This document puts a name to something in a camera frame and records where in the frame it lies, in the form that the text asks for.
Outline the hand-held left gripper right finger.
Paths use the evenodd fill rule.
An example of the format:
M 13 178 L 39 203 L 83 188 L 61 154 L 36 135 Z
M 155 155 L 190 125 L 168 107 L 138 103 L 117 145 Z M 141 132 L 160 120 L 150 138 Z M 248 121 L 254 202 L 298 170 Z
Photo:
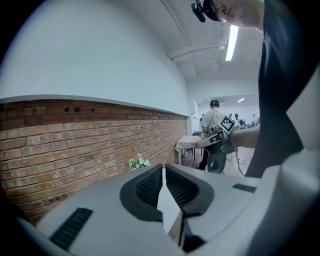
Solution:
M 183 216 L 201 216 L 213 202 L 215 196 L 213 187 L 181 168 L 167 164 L 165 178 L 166 186 Z

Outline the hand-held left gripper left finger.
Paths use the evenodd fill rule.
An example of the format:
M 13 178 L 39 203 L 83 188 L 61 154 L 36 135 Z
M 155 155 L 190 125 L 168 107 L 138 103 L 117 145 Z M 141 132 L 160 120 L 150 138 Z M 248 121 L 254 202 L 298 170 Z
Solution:
M 163 214 L 157 209 L 163 187 L 163 165 L 141 169 L 141 173 L 127 181 L 120 189 L 122 206 L 134 217 L 147 222 L 161 222 Z

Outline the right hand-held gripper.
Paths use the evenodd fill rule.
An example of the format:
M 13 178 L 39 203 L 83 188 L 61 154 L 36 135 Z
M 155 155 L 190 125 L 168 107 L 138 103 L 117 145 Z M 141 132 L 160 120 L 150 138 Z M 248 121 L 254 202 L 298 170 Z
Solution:
M 211 129 L 211 134 L 196 143 L 196 148 L 205 149 L 210 154 L 231 154 L 236 151 L 230 143 L 230 135 L 233 132 L 235 122 L 228 116 L 222 117 Z

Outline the person's right forearm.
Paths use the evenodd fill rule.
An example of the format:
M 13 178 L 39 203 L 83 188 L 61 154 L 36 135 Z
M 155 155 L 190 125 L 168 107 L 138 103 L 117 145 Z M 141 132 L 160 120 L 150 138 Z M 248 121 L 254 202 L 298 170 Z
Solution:
M 260 126 L 234 131 L 229 141 L 233 148 L 243 147 L 254 149 L 256 147 Z

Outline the potted artificial flowers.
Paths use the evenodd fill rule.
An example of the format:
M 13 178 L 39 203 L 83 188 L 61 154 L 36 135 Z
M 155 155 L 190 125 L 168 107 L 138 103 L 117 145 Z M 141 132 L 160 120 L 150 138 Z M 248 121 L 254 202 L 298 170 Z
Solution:
M 150 166 L 150 161 L 148 159 L 144 159 L 142 154 L 137 153 L 137 159 L 130 159 L 128 164 L 132 169 L 139 169 Z

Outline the checked cloth table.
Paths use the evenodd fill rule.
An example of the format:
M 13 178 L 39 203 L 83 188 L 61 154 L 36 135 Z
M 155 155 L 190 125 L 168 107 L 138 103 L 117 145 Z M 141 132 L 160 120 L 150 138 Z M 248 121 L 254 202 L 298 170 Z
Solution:
M 182 164 L 183 157 L 186 156 L 187 149 L 192 150 L 193 160 L 195 160 L 196 144 L 204 138 L 201 135 L 184 135 L 176 143 L 175 150 L 178 152 L 178 164 Z

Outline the person's black shirt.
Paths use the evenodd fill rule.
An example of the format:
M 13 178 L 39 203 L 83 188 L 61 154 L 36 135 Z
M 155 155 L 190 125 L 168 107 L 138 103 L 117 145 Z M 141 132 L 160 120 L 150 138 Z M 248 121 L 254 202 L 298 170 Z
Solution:
M 258 76 L 260 125 L 255 151 L 246 177 L 261 178 L 268 167 L 280 165 L 303 149 L 287 110 L 301 92 L 292 70 L 290 53 L 295 40 L 289 30 L 296 25 L 283 0 L 264 0 L 263 43 Z

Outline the white ceiling pipe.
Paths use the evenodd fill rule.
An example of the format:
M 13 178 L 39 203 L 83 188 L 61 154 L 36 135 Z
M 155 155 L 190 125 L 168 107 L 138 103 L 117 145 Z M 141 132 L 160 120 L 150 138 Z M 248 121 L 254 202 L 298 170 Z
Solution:
M 197 44 L 194 46 L 189 46 L 171 53 L 168 53 L 167 56 L 173 61 L 178 58 L 182 58 L 184 56 L 191 56 L 193 54 L 197 54 L 206 50 L 214 49 L 214 50 L 224 50 L 227 41 L 216 41 L 209 42 L 204 44 Z

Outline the ceiling strip light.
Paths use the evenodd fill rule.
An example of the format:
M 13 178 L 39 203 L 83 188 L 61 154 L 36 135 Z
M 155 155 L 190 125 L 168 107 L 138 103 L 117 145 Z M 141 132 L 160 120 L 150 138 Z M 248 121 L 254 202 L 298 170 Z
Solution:
M 233 58 L 233 54 L 235 51 L 237 38 L 238 38 L 239 28 L 235 25 L 230 25 L 229 27 L 229 38 L 228 38 L 228 46 L 227 52 L 225 56 L 225 61 L 230 62 Z

